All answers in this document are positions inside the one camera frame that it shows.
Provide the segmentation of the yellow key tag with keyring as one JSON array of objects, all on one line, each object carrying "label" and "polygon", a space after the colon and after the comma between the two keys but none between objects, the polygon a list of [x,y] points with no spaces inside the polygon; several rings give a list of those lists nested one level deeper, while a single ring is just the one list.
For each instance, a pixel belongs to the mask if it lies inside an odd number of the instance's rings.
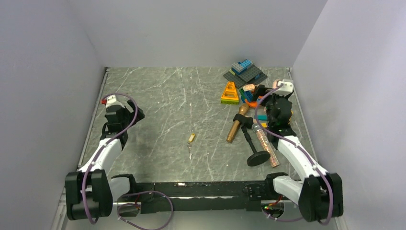
[{"label": "yellow key tag with keyring", "polygon": [[191,155],[191,147],[192,147],[192,142],[194,141],[196,135],[194,133],[192,133],[187,141],[187,147],[188,147],[188,153]]}]

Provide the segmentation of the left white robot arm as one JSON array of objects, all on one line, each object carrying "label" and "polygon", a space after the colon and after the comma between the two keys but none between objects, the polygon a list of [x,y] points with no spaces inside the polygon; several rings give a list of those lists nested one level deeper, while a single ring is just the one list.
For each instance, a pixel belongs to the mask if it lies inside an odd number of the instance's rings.
[{"label": "left white robot arm", "polygon": [[136,198],[138,188],[131,174],[107,178],[115,161],[128,140],[127,130],[145,115],[133,101],[127,103],[104,99],[106,123],[103,125],[97,150],[80,169],[65,177],[66,210],[69,220],[89,219],[96,222],[111,214],[113,202],[120,197],[125,201]]}]

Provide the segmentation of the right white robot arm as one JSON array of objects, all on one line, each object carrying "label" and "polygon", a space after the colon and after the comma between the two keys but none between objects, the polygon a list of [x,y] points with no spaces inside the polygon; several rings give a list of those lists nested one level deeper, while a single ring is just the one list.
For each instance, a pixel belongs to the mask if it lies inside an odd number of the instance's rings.
[{"label": "right white robot arm", "polygon": [[327,225],[332,218],[340,217],[344,212],[342,179],[337,173],[330,173],[303,147],[290,120],[293,84],[282,83],[275,88],[259,85],[253,94],[257,101],[256,109],[263,106],[267,116],[267,140],[293,166],[300,177],[299,181],[280,173],[270,174],[264,186],[264,193],[270,199],[282,195],[296,204],[301,219]]}]

